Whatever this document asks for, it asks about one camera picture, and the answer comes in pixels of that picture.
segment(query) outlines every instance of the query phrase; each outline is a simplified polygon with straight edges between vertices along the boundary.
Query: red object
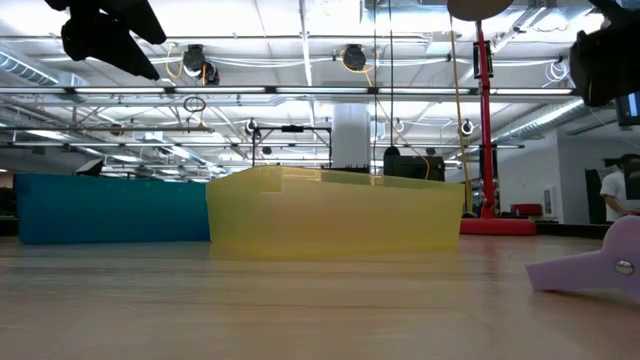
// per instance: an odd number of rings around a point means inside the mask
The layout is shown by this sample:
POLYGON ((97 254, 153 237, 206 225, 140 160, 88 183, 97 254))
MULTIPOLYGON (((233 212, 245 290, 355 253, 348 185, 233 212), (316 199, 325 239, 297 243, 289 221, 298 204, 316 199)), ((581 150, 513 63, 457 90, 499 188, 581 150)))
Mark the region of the red object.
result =
POLYGON ((540 204, 513 204, 511 212, 522 216, 542 216, 542 205, 540 204))
POLYGON ((478 33, 478 49, 480 50, 480 116, 482 118, 482 148, 484 152, 484 163, 482 164, 482 189, 486 200, 480 212, 483 219, 493 219, 495 217, 495 189, 493 186, 493 164, 491 159, 491 109, 489 90, 491 83, 489 82, 489 70, 487 65, 487 51, 484 46, 484 33, 482 32, 482 22, 476 22, 476 31, 478 33))
POLYGON ((535 235, 536 224, 528 219, 462 219, 460 233, 467 235, 535 235))

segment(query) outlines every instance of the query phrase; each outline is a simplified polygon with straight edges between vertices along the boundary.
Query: red base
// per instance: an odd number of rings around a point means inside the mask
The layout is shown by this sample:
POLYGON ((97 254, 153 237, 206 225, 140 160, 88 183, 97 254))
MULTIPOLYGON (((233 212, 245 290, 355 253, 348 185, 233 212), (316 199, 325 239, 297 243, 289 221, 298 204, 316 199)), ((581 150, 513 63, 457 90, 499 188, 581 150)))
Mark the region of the red base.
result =
POLYGON ((535 235, 536 224, 524 219, 462 219, 460 234, 535 235))

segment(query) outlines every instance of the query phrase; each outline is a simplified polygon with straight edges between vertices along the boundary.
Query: red stand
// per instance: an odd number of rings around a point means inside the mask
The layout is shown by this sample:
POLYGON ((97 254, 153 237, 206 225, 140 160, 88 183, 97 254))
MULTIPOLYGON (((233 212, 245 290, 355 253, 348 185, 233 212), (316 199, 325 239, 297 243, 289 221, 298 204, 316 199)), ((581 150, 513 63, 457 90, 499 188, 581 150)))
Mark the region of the red stand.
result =
POLYGON ((476 22, 478 33, 478 49, 480 57, 480 109, 482 118, 482 147, 484 152, 482 182, 485 202, 482 206, 480 218, 462 219, 460 233, 476 235, 535 235, 536 225, 531 220, 524 219, 500 219, 495 217, 495 187, 493 185, 493 164, 491 154, 491 109, 489 90, 489 70, 487 64, 487 52, 484 46, 484 33, 482 22, 476 22))

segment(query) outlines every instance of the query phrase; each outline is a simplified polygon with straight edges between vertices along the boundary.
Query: person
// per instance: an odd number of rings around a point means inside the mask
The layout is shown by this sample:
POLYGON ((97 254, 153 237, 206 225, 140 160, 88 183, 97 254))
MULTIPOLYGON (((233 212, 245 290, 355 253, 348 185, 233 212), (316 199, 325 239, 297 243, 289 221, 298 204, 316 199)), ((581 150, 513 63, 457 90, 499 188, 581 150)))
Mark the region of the person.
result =
POLYGON ((640 215, 640 211, 634 209, 636 202, 627 200, 627 189, 624 181, 624 164, 635 155, 623 155, 616 164, 618 169, 602 180, 600 195, 604 198, 607 210, 607 222, 614 223, 623 216, 640 215))

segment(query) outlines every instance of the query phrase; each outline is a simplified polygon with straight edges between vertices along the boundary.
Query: white pillar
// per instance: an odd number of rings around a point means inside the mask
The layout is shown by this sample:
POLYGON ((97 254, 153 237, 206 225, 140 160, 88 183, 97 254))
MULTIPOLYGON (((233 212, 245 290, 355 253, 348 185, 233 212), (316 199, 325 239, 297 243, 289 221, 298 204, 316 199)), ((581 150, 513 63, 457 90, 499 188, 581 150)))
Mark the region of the white pillar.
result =
POLYGON ((333 105, 333 168, 370 165, 370 126, 367 104, 333 105))

